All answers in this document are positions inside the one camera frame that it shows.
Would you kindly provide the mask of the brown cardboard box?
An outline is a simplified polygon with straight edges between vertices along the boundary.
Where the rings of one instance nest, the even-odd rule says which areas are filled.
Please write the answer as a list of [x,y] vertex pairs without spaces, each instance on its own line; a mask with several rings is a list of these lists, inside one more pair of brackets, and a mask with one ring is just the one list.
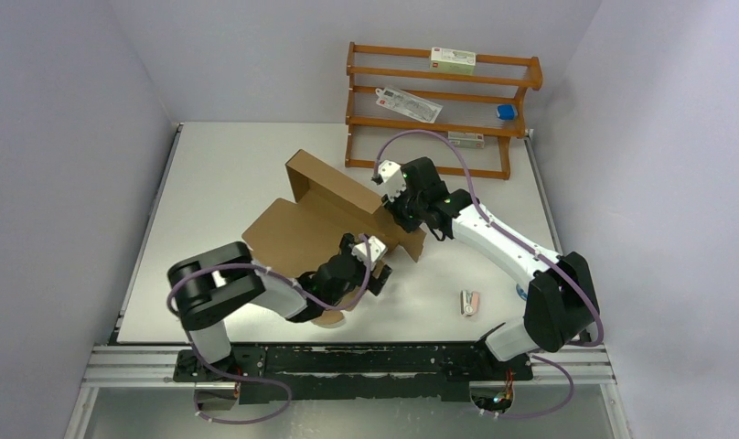
[[401,247],[414,260],[423,251],[421,229],[406,232],[381,205],[378,194],[305,150],[285,165],[294,200],[276,199],[242,234],[256,262],[295,279],[306,291],[330,304],[329,310],[310,302],[289,321],[337,327],[344,311],[354,307],[360,281],[343,293],[329,295],[323,284],[332,273],[365,274],[352,250],[367,235],[388,251]]

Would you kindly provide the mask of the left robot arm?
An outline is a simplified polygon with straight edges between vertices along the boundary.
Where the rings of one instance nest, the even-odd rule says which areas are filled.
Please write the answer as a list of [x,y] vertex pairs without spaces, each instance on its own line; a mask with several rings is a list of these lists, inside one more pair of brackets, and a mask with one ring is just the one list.
[[212,380],[223,380],[241,372],[224,323],[227,316],[251,304],[302,323],[349,309],[365,293],[382,291],[392,272],[382,260],[387,250],[375,236],[346,233],[337,254],[316,270],[287,277],[255,260],[246,243],[235,241],[171,266],[166,305],[199,356],[198,368]]

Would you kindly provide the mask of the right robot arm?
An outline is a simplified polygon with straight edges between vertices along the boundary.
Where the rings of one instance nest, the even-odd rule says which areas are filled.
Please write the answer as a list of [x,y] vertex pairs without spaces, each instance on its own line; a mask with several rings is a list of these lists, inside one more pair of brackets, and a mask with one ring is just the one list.
[[561,255],[504,224],[470,191],[451,191],[428,157],[400,165],[382,161],[373,181],[383,206],[407,232],[426,225],[440,241],[480,252],[525,293],[524,314],[488,331],[475,355],[477,371],[498,378],[510,360],[536,350],[556,352],[595,323],[599,309],[586,259]]

